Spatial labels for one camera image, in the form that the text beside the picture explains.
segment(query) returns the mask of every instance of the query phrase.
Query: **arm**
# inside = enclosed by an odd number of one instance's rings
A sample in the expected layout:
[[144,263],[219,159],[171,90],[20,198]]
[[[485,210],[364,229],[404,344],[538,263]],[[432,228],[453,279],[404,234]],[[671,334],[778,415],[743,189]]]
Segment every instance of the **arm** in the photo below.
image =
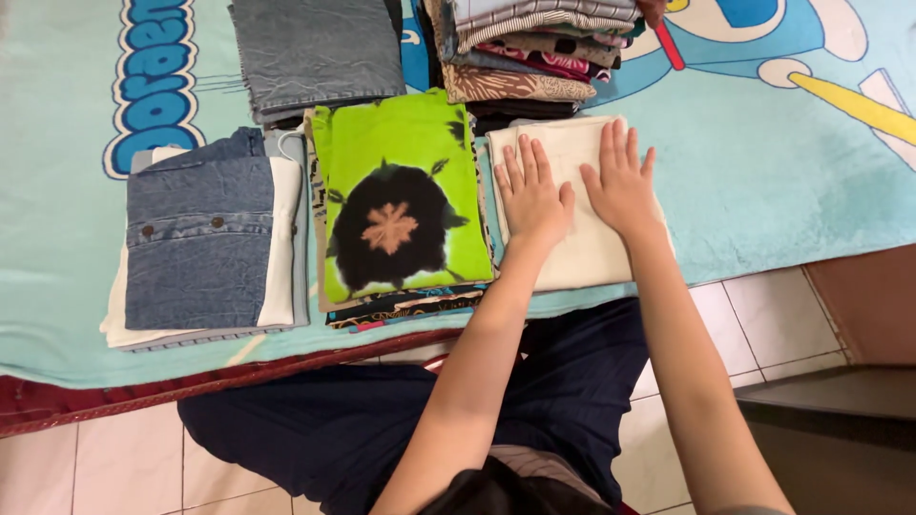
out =
[[559,194],[540,143],[519,140],[525,173],[511,148],[508,178],[496,177],[512,239],[499,279],[487,289],[458,343],[445,360],[407,450],[371,513],[416,513],[441,495],[456,474],[481,468],[489,453],[496,419],[534,283],[554,245],[573,219],[573,189]]
[[698,513],[760,506],[793,513],[738,409],[725,366],[654,214],[650,148],[640,166],[636,129],[605,126],[601,174],[582,166],[589,199],[627,242],[649,357],[671,436]]

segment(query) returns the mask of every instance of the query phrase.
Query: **person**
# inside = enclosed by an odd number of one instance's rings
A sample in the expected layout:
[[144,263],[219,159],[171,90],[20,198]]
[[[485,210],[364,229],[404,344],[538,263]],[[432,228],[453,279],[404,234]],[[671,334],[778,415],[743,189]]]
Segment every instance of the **person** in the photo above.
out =
[[[738,409],[725,366],[655,215],[655,149],[604,127],[582,165],[597,215],[623,237],[638,299],[525,327],[535,279],[573,220],[538,140],[496,177],[512,238],[438,377],[418,366],[335,366],[179,401],[191,437],[330,515],[617,513],[611,460],[651,357],[697,513],[791,514]],[[528,356],[517,362],[519,351]]]

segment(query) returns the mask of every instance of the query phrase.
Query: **red object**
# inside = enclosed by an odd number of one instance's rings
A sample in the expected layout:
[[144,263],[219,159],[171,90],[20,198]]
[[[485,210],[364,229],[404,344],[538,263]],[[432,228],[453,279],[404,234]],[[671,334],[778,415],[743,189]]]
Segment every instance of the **red object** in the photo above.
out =
[[310,368],[360,361],[431,345],[457,338],[461,332],[461,329],[441,329],[406,334],[352,349],[321,351],[265,363],[249,363],[184,378],[119,388],[65,389],[0,376],[0,437],[140,410],[193,395],[283,378]]
[[677,71],[681,71],[687,67],[684,64],[684,57],[681,56],[681,52],[678,50],[677,45],[674,44],[674,39],[671,37],[671,33],[668,31],[668,26],[665,25],[665,20],[661,20],[658,28],[655,29],[655,35],[659,37],[659,43],[661,47],[665,50],[665,55],[668,56],[668,60],[671,61],[671,67]]

